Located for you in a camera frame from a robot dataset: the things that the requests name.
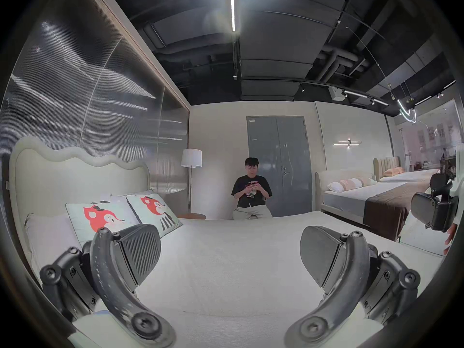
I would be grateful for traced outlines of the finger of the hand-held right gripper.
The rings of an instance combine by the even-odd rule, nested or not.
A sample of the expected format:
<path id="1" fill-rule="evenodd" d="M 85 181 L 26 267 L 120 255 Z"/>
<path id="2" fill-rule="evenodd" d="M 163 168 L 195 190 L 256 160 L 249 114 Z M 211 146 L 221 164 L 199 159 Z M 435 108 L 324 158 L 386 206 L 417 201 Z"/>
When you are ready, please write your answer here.
<path id="1" fill-rule="evenodd" d="M 453 224 L 458 203 L 458 196 L 446 196 L 440 200 L 431 194 L 415 193 L 411 200 L 411 214 L 423 223 L 426 229 L 447 232 Z"/>
<path id="2" fill-rule="evenodd" d="M 447 198 L 452 188 L 451 176 L 448 173 L 435 173 L 430 180 L 431 197 Z"/>

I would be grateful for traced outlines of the person's right hand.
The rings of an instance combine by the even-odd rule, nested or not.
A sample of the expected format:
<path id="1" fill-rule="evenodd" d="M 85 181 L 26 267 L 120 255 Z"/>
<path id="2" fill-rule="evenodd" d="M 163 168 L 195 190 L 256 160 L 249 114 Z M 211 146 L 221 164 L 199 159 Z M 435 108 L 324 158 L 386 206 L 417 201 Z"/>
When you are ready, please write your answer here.
<path id="1" fill-rule="evenodd" d="M 453 223 L 453 224 L 449 227 L 449 229 L 448 229 L 448 231 L 447 231 L 448 238 L 446 239 L 446 241 L 445 241 L 445 243 L 444 243 L 444 244 L 446 245 L 446 248 L 444 249 L 444 252 L 443 252 L 445 256 L 447 255 L 447 253 L 449 252 L 449 250 L 450 250 L 450 248 L 451 248 L 451 243 L 452 243 L 452 241 L 453 241 L 453 239 L 454 239 L 454 237 L 455 237 L 457 228 L 458 228 L 458 224 Z"/>

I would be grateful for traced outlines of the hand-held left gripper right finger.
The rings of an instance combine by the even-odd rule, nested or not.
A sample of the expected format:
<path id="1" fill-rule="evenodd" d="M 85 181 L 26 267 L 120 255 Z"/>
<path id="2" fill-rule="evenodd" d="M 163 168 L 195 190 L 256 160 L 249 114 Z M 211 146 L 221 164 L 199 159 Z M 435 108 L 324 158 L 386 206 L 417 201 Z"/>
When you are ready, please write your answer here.
<path id="1" fill-rule="evenodd" d="M 316 309 L 287 329 L 284 344 L 288 348 L 322 347 L 358 305 L 366 319 L 385 326 L 418 296 L 419 273 L 392 252 L 378 252 L 359 230 L 339 233 L 308 226 L 301 235 L 300 257 L 324 297 Z"/>

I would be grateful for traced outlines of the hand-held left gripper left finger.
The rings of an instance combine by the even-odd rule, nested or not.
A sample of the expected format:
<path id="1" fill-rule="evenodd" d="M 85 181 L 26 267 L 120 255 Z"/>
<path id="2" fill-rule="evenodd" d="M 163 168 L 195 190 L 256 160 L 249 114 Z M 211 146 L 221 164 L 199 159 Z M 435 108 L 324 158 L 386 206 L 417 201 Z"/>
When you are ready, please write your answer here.
<path id="1" fill-rule="evenodd" d="M 97 303 L 102 302 L 117 326 L 137 343 L 170 347 L 176 340 L 174 328 L 135 293 L 160 252 L 154 225 L 138 224 L 118 232 L 102 227 L 82 250 L 70 247 L 40 269 L 43 292 L 70 322 L 96 315 Z"/>

